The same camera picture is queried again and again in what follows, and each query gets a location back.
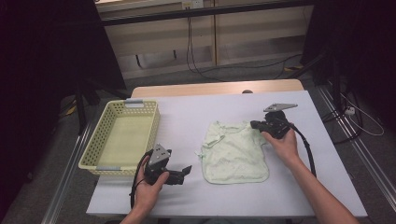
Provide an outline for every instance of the basket handle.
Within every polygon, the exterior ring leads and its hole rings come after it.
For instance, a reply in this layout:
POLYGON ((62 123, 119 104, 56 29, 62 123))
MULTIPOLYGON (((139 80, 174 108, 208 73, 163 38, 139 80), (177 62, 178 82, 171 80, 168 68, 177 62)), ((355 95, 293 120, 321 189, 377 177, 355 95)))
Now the basket handle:
POLYGON ((121 167, 119 166, 96 166, 96 171, 120 171, 121 167))
POLYGON ((125 103, 125 107, 128 108, 145 107, 144 101, 141 99, 136 100, 136 99, 128 98, 124 100, 124 103, 125 103))

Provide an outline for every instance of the wire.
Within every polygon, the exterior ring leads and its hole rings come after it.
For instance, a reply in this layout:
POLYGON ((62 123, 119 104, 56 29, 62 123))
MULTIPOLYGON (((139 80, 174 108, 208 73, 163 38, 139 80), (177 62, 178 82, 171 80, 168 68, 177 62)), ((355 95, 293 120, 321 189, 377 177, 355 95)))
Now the wire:
POLYGON ((338 111, 338 109, 334 109, 332 112, 329 112, 328 115, 323 116, 323 117, 326 117, 326 118, 323 118, 323 119, 322 119, 322 122, 323 122, 323 123, 327 123, 327 122, 330 122, 330 121, 332 121, 332 120, 339 119, 339 118, 343 117, 343 116, 345 115, 345 112, 347 111, 347 108, 345 107, 345 108, 341 111, 341 113, 338 113, 336 116, 334 116, 334 117, 332 117, 332 118, 329 118, 330 115, 335 114, 335 112, 337 112, 337 111, 338 111))
POLYGON ((135 171, 135 173, 134 173, 134 183, 132 184, 131 193, 129 194, 129 196, 131 196, 131 208, 134 207, 134 195, 135 195, 135 193, 136 193, 137 185, 139 185, 140 182, 142 182, 142 181, 145 179, 145 178, 143 178, 142 180, 140 180, 140 181, 136 184, 136 179, 137 179, 137 176, 138 176, 138 174, 139 174, 140 167, 142 166, 143 159, 145 159, 147 156, 151 156, 151 154, 152 154, 152 150, 147 151, 147 152, 142 156, 142 159, 140 159, 139 163, 138 163, 137 166, 136 166, 136 171, 135 171))
MULTIPOLYGON (((356 94, 353 93, 353 92, 352 92, 352 94, 353 94, 353 97, 354 97, 354 99, 355 99, 356 104, 358 105, 359 103, 358 103, 358 98, 356 97, 356 94)), ((362 120, 362 118, 361 118, 361 113, 360 113, 360 112, 356 114, 356 118, 358 119, 359 125, 362 127, 362 126, 363 126, 363 120, 362 120)), ((351 140, 356 139, 356 138, 359 137, 360 135, 361 135, 361 129, 358 129, 356 132, 354 132, 354 133, 353 133, 351 136, 349 136, 348 138, 346 138, 346 139, 344 139, 344 140, 341 140, 341 141, 338 141, 338 142, 332 141, 332 143, 333 143, 334 145, 344 144, 344 143, 346 143, 346 142, 349 142, 349 141, 351 141, 351 140)))
POLYGON ((283 70, 284 70, 284 68, 285 68, 285 63, 286 63, 286 61, 288 61, 289 59, 292 59, 292 58, 295 58, 295 57, 298 57, 298 56, 303 55, 303 54, 295 54, 295 55, 290 56, 290 57, 288 57, 288 58, 286 58, 286 59, 284 59, 284 60, 281 60, 281 61, 279 61, 279 62, 270 63, 270 64, 265 64, 265 65, 259 65, 259 66, 242 66, 242 65, 220 66, 220 67, 209 68, 209 69, 206 69, 206 70, 202 71, 202 70, 199 70, 199 69, 197 68, 196 64, 195 64, 194 53, 193 53, 193 46, 192 46, 192 26, 191 26, 191 18, 188 17, 187 20, 188 20, 188 24, 189 24, 189 41, 188 41, 188 46, 187 46, 187 66, 189 67, 189 70, 190 70, 191 72, 197 73, 197 74, 199 74, 201 77, 205 77, 205 78, 209 78, 209 79, 214 79, 214 80, 220 81, 220 82, 227 82, 226 80, 222 80, 222 79, 219 79, 219 78, 216 78, 216 77, 208 77, 208 76, 205 76, 204 73, 211 72, 211 71, 215 71, 215 70, 220 70, 220 69, 230 69, 230 68, 246 68, 246 69, 249 69, 249 68, 251 68, 251 69, 255 69, 255 68, 264 68, 264 67, 270 67, 270 66, 273 66, 273 65, 277 65, 277 64, 283 63, 282 71, 280 72, 279 75, 277 75, 276 77, 273 78, 273 79, 277 79, 277 78, 279 78, 279 77, 283 74, 283 70), (191 53, 191 60, 192 60, 192 64, 193 64, 193 66, 194 66, 194 67, 193 67, 194 69, 192 69, 192 68, 190 67, 190 60, 189 60, 190 53, 191 53))
POLYGON ((321 116, 320 119, 322 120, 323 123, 325 123, 325 120, 327 120, 327 119, 328 119, 331 115, 333 115, 336 111, 337 111, 337 110, 334 109, 334 110, 332 110, 331 112, 329 112, 329 113, 327 113, 327 114, 321 116))
POLYGON ((306 153, 308 154, 308 159, 309 159, 309 166, 311 168, 311 173, 314 177, 317 177, 317 171, 315 169, 315 162, 314 162, 314 157, 312 155, 312 151, 311 151, 311 147, 309 146, 308 141, 306 141, 306 138, 304 137, 304 135, 297 129, 297 127, 289 122, 286 122, 283 119, 277 119, 275 118, 276 121, 281 122, 283 124, 285 124, 286 126, 292 128, 295 132, 297 132, 297 134, 300 135, 301 139, 303 140, 305 149, 306 149, 306 153))
POLYGON ((280 71, 279 75, 277 75, 276 77, 273 77, 273 79, 277 79, 277 78, 279 78, 279 77, 281 77, 281 76, 283 75, 283 71, 285 70, 286 61, 288 61, 288 60, 290 60, 290 59, 292 59, 292 58, 301 56, 301 55, 302 55, 302 54, 296 54, 296 55, 290 56, 289 58, 283 60, 282 70, 280 71))
POLYGON ((342 97, 344 97, 351 105, 353 105, 356 109, 358 109, 361 113, 363 113, 365 116, 367 116, 369 119, 371 119, 376 125, 378 125, 378 127, 381 129, 381 133, 370 133, 370 132, 368 132, 367 130, 365 130, 363 127, 362 127, 362 125, 359 125, 359 124, 357 124, 356 122, 355 122, 355 120, 353 120, 352 119, 352 117, 349 115, 349 118, 350 118, 350 120, 351 120, 351 122, 352 123, 354 123, 358 128, 360 128, 362 131, 364 131, 364 132, 366 132, 366 133, 368 133, 368 134, 370 134, 370 135, 373 135, 373 136, 380 136, 380 135, 383 135, 384 134, 384 128, 375 120, 375 119, 373 119, 370 115, 368 115, 366 112, 364 112, 363 110, 361 110, 358 106, 356 106, 356 105, 354 105, 354 104, 352 104, 352 102, 350 102, 345 96, 344 96, 344 94, 341 94, 341 96, 342 97))
POLYGON ((218 78, 216 78, 216 77, 207 77, 207 76, 204 76, 204 74, 202 74, 202 73, 198 70, 198 68, 197 68, 197 66, 196 66, 196 64, 195 64, 194 52, 193 52, 193 47, 192 47, 191 18, 188 17, 187 20, 188 20, 188 23, 189 23, 189 44, 188 44, 188 46, 187 46, 187 66, 189 67, 190 71, 192 71, 193 73, 198 73, 201 77, 213 79, 213 80, 220 81, 220 82, 225 82, 225 80, 221 80, 221 79, 218 79, 218 78), (192 69, 190 68, 190 62, 189 62, 190 48, 191 48, 192 64, 194 65, 195 71, 192 70, 192 69))

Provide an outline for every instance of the white tabletop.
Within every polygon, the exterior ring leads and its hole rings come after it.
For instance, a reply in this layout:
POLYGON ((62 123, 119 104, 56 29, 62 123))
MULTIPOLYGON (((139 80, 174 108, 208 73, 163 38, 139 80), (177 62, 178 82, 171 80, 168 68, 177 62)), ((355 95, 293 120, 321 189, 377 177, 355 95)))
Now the white tabletop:
MULTIPOLYGON (((200 152, 211 122, 263 119, 263 109, 272 103, 298 105, 284 112, 311 145, 318 180, 354 216, 367 216, 307 91, 160 97, 156 100, 161 114, 156 143, 173 149, 167 168, 181 170, 192 165, 192 170, 183 185, 163 186, 151 217, 312 217, 311 206, 270 145, 262 148, 270 170, 270 177, 262 183, 210 184, 205 181, 201 162, 195 154, 195 151, 200 152)), ((300 157, 309 167, 303 142, 299 136, 297 140, 300 157)), ((97 216, 127 214, 131 209, 128 195, 131 186, 131 177, 101 176, 87 213, 97 216)))

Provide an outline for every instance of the wall socket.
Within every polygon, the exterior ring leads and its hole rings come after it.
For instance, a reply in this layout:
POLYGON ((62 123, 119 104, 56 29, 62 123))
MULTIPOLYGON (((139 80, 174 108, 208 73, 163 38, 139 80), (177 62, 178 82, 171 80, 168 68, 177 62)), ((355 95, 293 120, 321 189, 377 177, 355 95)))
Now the wall socket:
POLYGON ((193 9, 204 7, 204 0, 201 1, 183 1, 181 2, 181 9, 193 9))
POLYGON ((193 9, 192 7, 192 1, 183 1, 181 2, 181 9, 186 10, 186 9, 193 9))
POLYGON ((345 113, 346 113, 346 115, 354 115, 355 114, 355 107, 347 106, 345 113))
POLYGON ((192 1, 192 8, 201 8, 201 7, 204 7, 204 0, 192 1))

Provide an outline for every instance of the dark background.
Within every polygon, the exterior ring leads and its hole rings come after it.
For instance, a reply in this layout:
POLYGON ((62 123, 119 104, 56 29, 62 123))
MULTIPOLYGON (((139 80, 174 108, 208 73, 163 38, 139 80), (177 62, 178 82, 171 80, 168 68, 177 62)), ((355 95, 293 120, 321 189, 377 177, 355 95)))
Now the dark background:
MULTIPOLYGON (((347 87, 358 90, 383 123, 395 130, 392 10, 385 1, 318 1, 302 63, 328 53, 315 67, 319 84, 332 76, 331 60, 337 59, 347 87)), ((0 0, 0 218, 46 152, 61 99, 74 94, 77 86, 85 92, 94 89, 87 78, 124 88, 104 28, 57 26, 99 20, 91 0, 0 0)))
POLYGON ((94 89, 91 78, 125 88, 103 27, 57 28, 99 21, 93 1, 0 1, 2 90, 0 219, 45 153, 60 102, 94 89))

